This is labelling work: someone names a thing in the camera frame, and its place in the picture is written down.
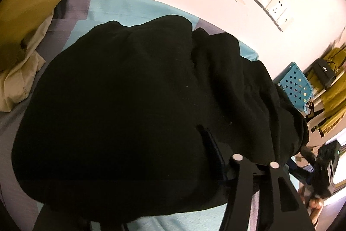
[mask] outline hanging yellow clothing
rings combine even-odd
[[[60,0],[2,0],[0,2],[0,72],[26,55],[22,40],[33,34]]]
[[[333,70],[337,69],[346,58],[346,51],[340,50],[340,48],[334,48],[324,57],[325,60],[328,60],[334,56],[334,58],[332,58],[333,63],[329,63],[329,66]],[[336,71],[338,75],[342,71],[342,68]],[[317,89],[317,92],[324,89],[313,70],[309,73],[308,80],[312,86]],[[335,127],[346,113],[346,73],[343,74],[329,90],[321,95],[321,99],[325,109],[325,116],[327,117],[326,122],[320,126],[320,130],[324,132],[330,127]]]

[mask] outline beige fabric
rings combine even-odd
[[[15,104],[29,95],[36,73],[46,61],[35,49],[44,38],[53,13],[39,26],[33,36],[25,38],[25,59],[10,69],[0,72],[0,111],[10,112]]]

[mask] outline bed sheet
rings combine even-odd
[[[191,21],[193,28],[201,27],[210,34],[223,32],[203,19],[153,0],[62,0],[60,2],[46,36],[36,49],[46,60],[46,64],[36,74],[29,97],[16,105],[10,113],[0,112],[0,199],[22,231],[32,230],[39,214],[40,204],[28,197],[20,188],[13,173],[11,151],[32,92],[48,64],[64,48],[100,23],[117,20],[121,24],[132,26],[167,14],[184,16]],[[250,60],[258,59],[258,54],[244,43],[240,43],[240,50],[243,57]]]

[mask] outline person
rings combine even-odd
[[[304,189],[303,187],[298,190],[299,196],[303,201],[303,204],[305,204],[305,198],[304,198]],[[314,225],[315,229],[318,225],[318,218],[322,212],[322,209],[324,207],[324,201],[320,198],[312,198],[309,201],[309,208],[311,209],[310,219],[312,221],[312,224]]]

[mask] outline mustard yellow garment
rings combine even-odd
[[[23,39],[26,44],[26,56],[12,68],[0,73],[0,111],[10,112],[15,104],[29,96],[36,72],[46,61],[35,49],[44,38],[53,13],[39,26],[33,35]]]
[[[60,0],[2,0],[0,2],[0,71],[26,56],[23,39],[33,34]]]
[[[332,49],[324,57],[324,59],[328,60],[332,58],[338,51],[340,51],[340,48]],[[335,63],[336,68],[340,66],[340,64],[343,62],[345,57],[346,57],[345,50],[342,50],[338,54],[335,55],[332,61]],[[333,70],[335,69],[335,66],[333,63],[329,63],[329,65],[331,66]],[[313,85],[313,87],[317,89],[318,92],[324,89],[313,71],[309,73],[308,80]],[[322,126],[320,126],[320,130],[324,132],[324,131],[327,131],[328,128],[330,127],[333,128],[334,126],[336,126],[337,123],[343,117],[343,115],[346,113],[346,73],[343,74],[335,82],[335,84],[333,84],[333,86],[329,90],[327,90],[324,94],[321,95],[321,99],[325,109],[325,116],[327,117],[326,122]]]

